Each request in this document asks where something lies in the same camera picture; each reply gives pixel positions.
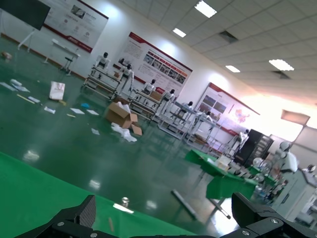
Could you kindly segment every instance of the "screw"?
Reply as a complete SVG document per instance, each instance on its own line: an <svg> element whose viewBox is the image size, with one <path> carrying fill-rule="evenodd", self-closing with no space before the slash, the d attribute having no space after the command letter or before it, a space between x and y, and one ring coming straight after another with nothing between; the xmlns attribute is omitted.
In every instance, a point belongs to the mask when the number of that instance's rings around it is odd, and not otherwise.
<svg viewBox="0 0 317 238"><path fill-rule="evenodd" d="M249 235L250 235L250 232L248 232L248 231L242 231L242 234L244 234L245 236L249 236Z"/></svg>

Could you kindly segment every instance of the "white bag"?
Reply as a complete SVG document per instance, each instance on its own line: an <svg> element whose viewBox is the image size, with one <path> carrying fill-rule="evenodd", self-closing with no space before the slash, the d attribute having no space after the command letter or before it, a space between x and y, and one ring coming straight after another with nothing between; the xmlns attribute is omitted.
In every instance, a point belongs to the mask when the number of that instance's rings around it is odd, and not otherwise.
<svg viewBox="0 0 317 238"><path fill-rule="evenodd" d="M63 100L65 91L64 83L51 82L50 99L52 100Z"/></svg>

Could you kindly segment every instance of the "open cardboard box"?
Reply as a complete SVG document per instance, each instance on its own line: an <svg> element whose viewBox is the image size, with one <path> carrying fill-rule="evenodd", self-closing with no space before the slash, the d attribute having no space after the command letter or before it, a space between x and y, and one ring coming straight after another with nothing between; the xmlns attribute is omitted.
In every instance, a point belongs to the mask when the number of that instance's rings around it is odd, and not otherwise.
<svg viewBox="0 0 317 238"><path fill-rule="evenodd" d="M125 109L121 108L116 103L111 103L108 107L106 119L110 122L118 124L122 128L132 128L133 133L136 135L142 135L142 130L134 122L138 121L138 116L133 113L128 113Z"/></svg>

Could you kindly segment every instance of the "display board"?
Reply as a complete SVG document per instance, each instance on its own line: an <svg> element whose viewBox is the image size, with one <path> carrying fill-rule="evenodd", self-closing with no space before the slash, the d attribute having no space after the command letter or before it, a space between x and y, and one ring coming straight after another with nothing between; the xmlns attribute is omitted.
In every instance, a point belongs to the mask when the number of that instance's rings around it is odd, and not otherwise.
<svg viewBox="0 0 317 238"><path fill-rule="evenodd" d="M211 111L213 121L231 135L251 129L254 121L260 115L213 83L207 87L196 110Z"/></svg>
<svg viewBox="0 0 317 238"><path fill-rule="evenodd" d="M145 41L130 33L123 52L113 65L116 68L132 65L135 79L142 83L155 79L156 91L175 90L178 96L188 80L192 70Z"/></svg>
<svg viewBox="0 0 317 238"><path fill-rule="evenodd" d="M108 17L81 0L41 0L50 6L44 26L78 47L91 52Z"/></svg>
<svg viewBox="0 0 317 238"><path fill-rule="evenodd" d="M40 30L50 7L38 0L0 0L0 9Z"/></svg>

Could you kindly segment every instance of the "plastic bag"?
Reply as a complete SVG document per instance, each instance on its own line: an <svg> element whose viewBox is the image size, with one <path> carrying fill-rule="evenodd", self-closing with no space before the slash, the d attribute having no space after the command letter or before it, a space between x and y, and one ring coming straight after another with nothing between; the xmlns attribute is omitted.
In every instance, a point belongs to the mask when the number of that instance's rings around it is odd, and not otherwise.
<svg viewBox="0 0 317 238"><path fill-rule="evenodd" d="M65 91L64 83L51 82L50 99L52 100L63 100Z"/></svg>
<svg viewBox="0 0 317 238"><path fill-rule="evenodd" d="M129 129L123 129L122 127L120 127L118 124L116 123L111 123L111 129L120 133L121 136L126 139L129 142L135 142L137 141L136 138L134 138L131 134Z"/></svg>

